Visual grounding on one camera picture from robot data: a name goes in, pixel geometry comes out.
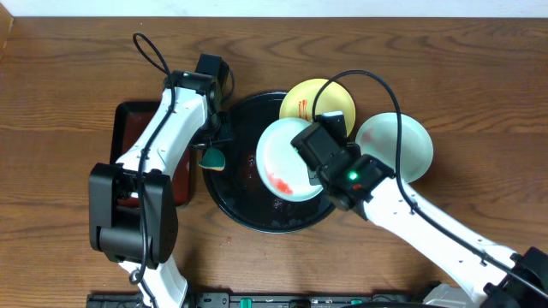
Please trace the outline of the green scrubbing sponge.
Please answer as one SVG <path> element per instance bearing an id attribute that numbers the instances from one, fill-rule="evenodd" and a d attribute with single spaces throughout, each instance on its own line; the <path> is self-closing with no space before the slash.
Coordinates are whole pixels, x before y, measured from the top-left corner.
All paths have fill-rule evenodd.
<path id="1" fill-rule="evenodd" d="M 198 162 L 198 165 L 202 169 L 223 171 L 226 166 L 226 158 L 219 149 L 210 147 L 206 151 L 204 151 L 201 160 Z"/>

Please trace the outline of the light green plate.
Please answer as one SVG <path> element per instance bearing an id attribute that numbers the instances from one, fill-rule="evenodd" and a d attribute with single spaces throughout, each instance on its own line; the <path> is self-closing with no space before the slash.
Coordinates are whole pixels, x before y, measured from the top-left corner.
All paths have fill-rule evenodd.
<path id="1" fill-rule="evenodd" d="M 256 148 L 259 177 L 275 196 L 289 202 L 304 202 L 323 191 L 311 185 L 308 167 L 291 145 L 292 139 L 309 127 L 301 118 L 282 118 L 270 124 L 261 134 Z"/>
<path id="2" fill-rule="evenodd" d="M 375 115 L 358 130 L 355 143 L 385 165 L 396 166 L 397 117 L 394 112 Z M 414 118 L 402 115 L 402 180 L 410 183 L 422 177 L 433 159 L 433 143 L 426 129 Z"/>

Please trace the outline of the yellow plate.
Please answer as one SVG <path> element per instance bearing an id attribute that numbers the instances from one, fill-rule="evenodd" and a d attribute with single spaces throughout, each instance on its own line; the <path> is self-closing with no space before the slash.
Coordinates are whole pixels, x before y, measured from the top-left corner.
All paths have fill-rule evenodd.
<path id="1" fill-rule="evenodd" d="M 284 97 L 280 110 L 280 118 L 301 118 L 312 121 L 313 101 L 326 79 L 305 80 L 294 86 Z M 331 111 L 342 111 L 347 135 L 349 136 L 355 124 L 354 100 L 348 91 L 337 84 L 330 83 L 321 93 L 316 103 L 316 115 Z"/>

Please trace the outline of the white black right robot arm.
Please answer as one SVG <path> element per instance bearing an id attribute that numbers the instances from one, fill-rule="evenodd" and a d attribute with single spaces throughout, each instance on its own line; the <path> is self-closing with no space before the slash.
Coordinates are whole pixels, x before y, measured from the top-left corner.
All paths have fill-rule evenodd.
<path id="1" fill-rule="evenodd" d="M 467 228 L 354 145 L 314 145 L 300 156 L 345 210 L 406 241 L 447 273 L 478 307 L 545 307 L 547 255 L 519 254 Z"/>

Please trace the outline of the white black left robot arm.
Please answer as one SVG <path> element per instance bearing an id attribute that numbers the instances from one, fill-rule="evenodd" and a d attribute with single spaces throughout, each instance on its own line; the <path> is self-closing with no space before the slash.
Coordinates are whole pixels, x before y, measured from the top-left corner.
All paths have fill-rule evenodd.
<path id="1" fill-rule="evenodd" d="M 93 250 L 128 272 L 145 307 L 183 307 L 188 282 L 173 258 L 178 219 L 173 176 L 189 146 L 218 144 L 227 68 L 167 74 L 161 101 L 140 137 L 89 175 Z"/>

